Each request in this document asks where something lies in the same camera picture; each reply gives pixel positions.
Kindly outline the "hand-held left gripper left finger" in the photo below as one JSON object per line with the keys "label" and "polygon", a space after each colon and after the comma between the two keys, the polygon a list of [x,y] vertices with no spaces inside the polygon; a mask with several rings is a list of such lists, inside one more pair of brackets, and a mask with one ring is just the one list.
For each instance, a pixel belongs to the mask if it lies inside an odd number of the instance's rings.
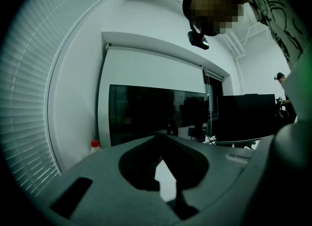
{"label": "hand-held left gripper left finger", "polygon": [[134,188],[146,191],[160,191],[155,179],[156,167],[161,162],[159,137],[153,137],[125,152],[118,167],[123,178]]}

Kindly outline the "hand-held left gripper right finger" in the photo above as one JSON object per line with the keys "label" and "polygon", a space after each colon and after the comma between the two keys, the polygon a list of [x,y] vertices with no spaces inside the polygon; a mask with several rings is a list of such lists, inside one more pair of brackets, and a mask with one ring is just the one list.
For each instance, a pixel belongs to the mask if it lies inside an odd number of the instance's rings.
{"label": "hand-held left gripper right finger", "polygon": [[169,137],[165,137],[164,162],[176,179],[173,210],[180,219],[186,220],[198,210],[187,204],[183,191],[199,185],[209,169],[209,162],[202,153]]}

